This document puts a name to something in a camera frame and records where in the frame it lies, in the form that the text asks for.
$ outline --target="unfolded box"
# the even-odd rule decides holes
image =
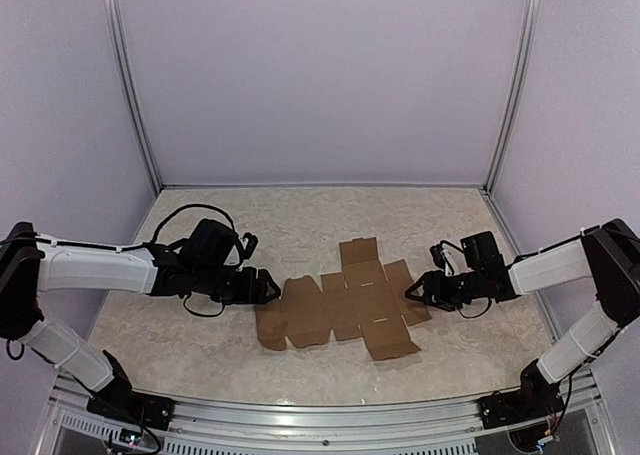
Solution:
[[[271,350],[322,345],[362,337],[374,360],[420,351],[407,325],[427,321],[427,308],[407,300],[413,284],[404,260],[382,266],[375,238],[340,244],[341,273],[321,275],[322,291],[310,276],[288,279],[282,297],[257,306],[258,340]]]

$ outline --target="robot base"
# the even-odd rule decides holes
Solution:
[[[91,398],[87,404],[87,411],[125,423],[139,420],[140,425],[145,427],[167,431],[174,406],[175,402],[170,398],[132,392],[126,410],[116,410],[97,398]]]
[[[540,405],[527,410],[523,414],[516,407],[522,403],[519,390],[506,393],[495,393],[478,400],[478,408],[482,418],[482,426],[485,430],[505,425],[515,425],[516,423],[543,418],[550,413],[562,412],[564,403],[558,393],[547,399]]]

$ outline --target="flattened cardboard box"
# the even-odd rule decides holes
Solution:
[[[331,330],[336,340],[362,337],[374,360],[420,351],[407,326],[431,318],[427,308],[408,300],[413,284],[404,260],[382,267],[375,238],[340,244],[341,273],[321,275],[322,289],[304,276],[288,279],[282,297],[255,307],[258,340],[271,350],[322,345]]]

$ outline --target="vertical metal post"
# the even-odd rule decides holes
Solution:
[[[127,108],[129,109],[129,116],[131,117],[133,131],[136,136],[138,148],[140,149],[140,154],[142,155],[149,183],[157,196],[162,190],[163,185],[158,166],[153,156],[153,150],[151,149],[151,144],[149,143],[149,138],[147,137],[147,132],[144,127],[144,122],[140,113],[140,106],[138,104],[138,97],[136,95],[133,78],[131,76],[131,67],[129,66],[129,60],[127,58],[127,45],[125,43],[122,18],[120,16],[120,7],[118,5],[118,0],[104,0],[104,5],[107,12],[107,21],[109,33],[111,34],[116,66],[120,73],[122,91],[127,102]]]
[[[540,0],[527,0],[524,20],[522,22],[522,32],[520,34],[518,56],[516,58],[513,77],[511,79],[507,107],[502,117],[500,136],[498,137],[498,143],[496,144],[496,148],[493,152],[491,167],[489,168],[489,174],[485,182],[485,190],[489,196],[492,195],[493,190],[495,189],[496,182],[498,181],[498,176],[500,175],[500,170],[502,169],[505,155],[507,153],[509,140],[513,132],[513,125],[516,119],[520,96],[522,94],[522,88],[527,74],[527,66],[529,65],[529,55],[533,45],[533,35],[535,32],[536,20],[538,18],[539,6]]]

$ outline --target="brown cardboard piece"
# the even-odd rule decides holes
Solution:
[[[342,273],[320,276],[323,291],[308,275],[288,279],[280,300],[255,307],[260,343],[285,350],[287,337],[296,348],[322,345],[333,330],[339,341],[363,337],[374,360],[419,352],[407,326],[431,317],[404,297],[413,284],[406,262],[383,269],[375,238],[340,243],[340,260]]]

